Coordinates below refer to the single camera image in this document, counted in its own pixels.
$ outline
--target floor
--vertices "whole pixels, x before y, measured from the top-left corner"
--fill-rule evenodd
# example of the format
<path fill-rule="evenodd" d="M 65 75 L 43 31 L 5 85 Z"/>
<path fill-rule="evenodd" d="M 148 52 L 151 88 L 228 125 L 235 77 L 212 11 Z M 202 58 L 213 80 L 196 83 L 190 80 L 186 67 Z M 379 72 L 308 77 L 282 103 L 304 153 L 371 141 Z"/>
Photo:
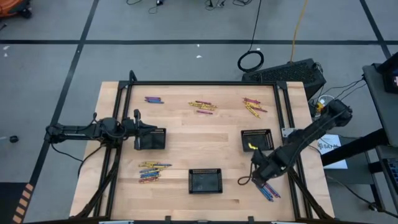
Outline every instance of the floor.
<path fill-rule="evenodd" d="M 149 14 L 155 0 L 133 6 L 125 0 L 34 0 L 31 19 L 3 20 L 8 26 L 0 31 L 0 133 L 17 134 L 21 140 L 0 142 L 0 182 L 36 182 L 24 221 L 67 218 L 76 187 L 79 163 L 47 152 L 46 125 L 87 123 L 100 83 L 126 80 L 130 69 L 139 80 L 240 80 L 243 73 L 236 62 L 249 47 L 258 3 L 238 7 L 226 1 L 224 8 L 207 11 L 205 0 L 173 0 Z M 262 1 L 253 48 L 264 54 L 263 68 L 289 60 L 303 3 Z M 383 62 L 398 51 L 397 8 L 396 0 L 309 1 L 294 60 L 320 62 L 325 89 L 359 80 L 363 65 Z M 256 60 L 248 58 L 244 67 Z M 362 136 L 381 127 L 366 87 L 345 103 L 354 118 L 335 133 Z M 57 147 L 82 158 L 85 145 L 65 142 Z M 378 179 L 387 191 L 383 177 Z M 370 187 L 350 186 L 372 200 Z M 369 211 L 346 189 L 333 183 L 329 188 L 338 218 L 394 222 Z M 388 193 L 383 199 L 394 211 Z"/>

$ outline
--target white paper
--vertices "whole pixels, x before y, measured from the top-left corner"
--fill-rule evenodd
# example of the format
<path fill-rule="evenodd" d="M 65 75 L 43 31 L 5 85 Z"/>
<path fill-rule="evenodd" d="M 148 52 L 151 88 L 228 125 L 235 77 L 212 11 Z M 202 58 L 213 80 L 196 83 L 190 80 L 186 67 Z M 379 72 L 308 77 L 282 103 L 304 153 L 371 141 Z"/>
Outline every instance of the white paper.
<path fill-rule="evenodd" d="M 338 135 L 326 134 L 318 140 L 318 148 L 321 154 L 330 152 L 341 146 L 340 139 Z M 334 164 L 327 165 L 323 167 L 324 169 L 348 169 L 346 160 L 335 162 Z"/>

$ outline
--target wooden table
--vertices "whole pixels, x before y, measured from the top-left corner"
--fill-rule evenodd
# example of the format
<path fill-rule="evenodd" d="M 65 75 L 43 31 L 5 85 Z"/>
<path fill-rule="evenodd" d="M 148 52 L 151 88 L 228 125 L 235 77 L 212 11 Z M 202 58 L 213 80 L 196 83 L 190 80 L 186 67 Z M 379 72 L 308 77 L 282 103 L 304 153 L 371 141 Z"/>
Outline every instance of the wooden table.
<path fill-rule="evenodd" d="M 98 119 L 112 116 L 117 85 L 117 82 L 102 84 L 96 106 Z M 288 88 L 295 125 L 304 128 L 312 121 L 303 85 L 288 83 Z M 146 103 L 145 96 L 159 96 L 165 104 Z M 260 112 L 261 119 L 254 117 L 244 107 L 242 97 L 258 99 L 268 113 Z M 285 115 L 281 91 L 280 98 Z M 211 101 L 218 109 L 214 115 L 198 114 L 196 108 L 188 105 L 195 100 Z M 144 123 L 167 128 L 167 144 L 165 150 L 142 151 L 134 149 L 134 138 L 123 144 L 112 219 L 164 220 L 166 215 L 171 215 L 172 220 L 245 221 L 248 216 L 256 221 L 294 220 L 287 175 L 269 181 L 282 196 L 275 202 L 268 202 L 251 182 L 245 186 L 237 184 L 238 178 L 249 174 L 252 156 L 242 150 L 241 130 L 269 128 L 275 148 L 282 143 L 271 86 L 140 85 L 133 86 L 130 104 L 130 117 L 134 109 L 139 109 Z M 90 141 L 85 156 L 98 144 Z M 104 151 L 92 156 L 83 166 L 70 215 L 78 213 L 98 188 Z M 301 156 L 309 191 L 325 211 L 334 216 L 318 152 L 307 148 Z M 138 164 L 144 161 L 173 166 L 161 172 L 158 182 L 138 184 Z M 205 168 L 222 169 L 222 194 L 188 194 L 188 169 Z M 102 213 L 107 195 L 103 197 Z M 299 190 L 298 199 L 304 217 Z"/>

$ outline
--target pile of crayons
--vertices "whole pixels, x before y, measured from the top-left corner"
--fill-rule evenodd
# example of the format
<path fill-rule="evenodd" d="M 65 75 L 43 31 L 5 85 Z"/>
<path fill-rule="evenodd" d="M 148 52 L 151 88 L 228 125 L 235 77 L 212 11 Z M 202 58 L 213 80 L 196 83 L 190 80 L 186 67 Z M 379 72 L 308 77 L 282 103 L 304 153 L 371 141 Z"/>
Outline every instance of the pile of crayons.
<path fill-rule="evenodd" d="M 256 116 L 257 118 L 260 118 L 260 115 L 255 112 L 254 110 L 257 111 L 262 111 L 262 112 L 268 112 L 264 109 L 261 108 L 260 106 L 260 101 L 254 100 L 254 99 L 249 99 L 249 98 L 243 98 L 243 103 L 246 107 L 246 109 L 248 109 L 254 116 Z"/>
<path fill-rule="evenodd" d="M 164 103 L 160 97 L 145 96 L 145 101 L 148 103 Z"/>
<path fill-rule="evenodd" d="M 139 172 L 140 179 L 138 180 L 140 184 L 146 184 L 149 182 L 158 181 L 160 177 L 160 172 L 170 167 L 171 164 L 161 164 L 159 162 L 143 162 L 138 166 L 146 168 Z"/>
<path fill-rule="evenodd" d="M 203 113 L 203 114 L 213 114 L 212 112 L 203 111 L 203 110 L 214 111 L 217 108 L 216 105 L 212 105 L 209 102 L 204 102 L 199 100 L 196 100 L 195 102 L 189 102 L 189 105 L 196 106 L 199 109 L 202 109 L 202 110 L 197 110 L 197 113 Z"/>
<path fill-rule="evenodd" d="M 274 197 L 275 198 L 280 198 L 280 195 L 278 194 L 278 192 L 276 192 L 275 189 L 273 189 L 271 187 L 271 185 L 269 184 L 264 184 L 264 186 L 259 187 L 256 185 L 256 187 L 261 191 L 261 193 L 263 194 L 263 196 L 265 196 L 265 198 L 270 201 L 270 202 L 274 202 Z"/>

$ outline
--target orange object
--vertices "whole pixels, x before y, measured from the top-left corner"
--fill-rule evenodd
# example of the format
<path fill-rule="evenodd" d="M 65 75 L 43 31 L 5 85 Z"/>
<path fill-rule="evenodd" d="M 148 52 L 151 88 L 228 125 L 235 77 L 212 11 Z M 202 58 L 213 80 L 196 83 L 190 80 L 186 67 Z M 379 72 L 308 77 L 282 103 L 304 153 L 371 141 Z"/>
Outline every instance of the orange object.
<path fill-rule="evenodd" d="M 17 14 L 28 19 L 32 16 L 28 9 L 30 0 L 0 0 L 0 17 L 15 16 Z"/>

